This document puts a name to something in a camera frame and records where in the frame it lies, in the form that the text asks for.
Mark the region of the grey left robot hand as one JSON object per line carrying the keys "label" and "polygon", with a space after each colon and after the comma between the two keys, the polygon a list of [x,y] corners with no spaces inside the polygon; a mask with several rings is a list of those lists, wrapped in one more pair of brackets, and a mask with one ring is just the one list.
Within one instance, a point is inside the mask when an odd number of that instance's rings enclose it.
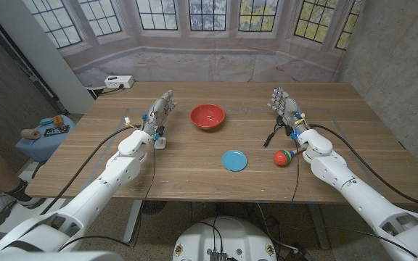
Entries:
{"label": "grey left robot hand", "polygon": [[158,138],[163,137],[167,116],[176,105],[177,102],[173,98],[173,91],[168,90],[148,110],[142,130],[151,136],[157,134]]}

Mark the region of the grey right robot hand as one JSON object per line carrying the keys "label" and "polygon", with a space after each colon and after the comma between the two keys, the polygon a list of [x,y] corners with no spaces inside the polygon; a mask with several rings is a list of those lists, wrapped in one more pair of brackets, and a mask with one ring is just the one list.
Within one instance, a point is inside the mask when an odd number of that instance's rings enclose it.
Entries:
{"label": "grey right robot hand", "polygon": [[267,106],[275,111],[297,136],[309,129],[304,112],[283,88],[278,87],[273,90],[271,101]]}

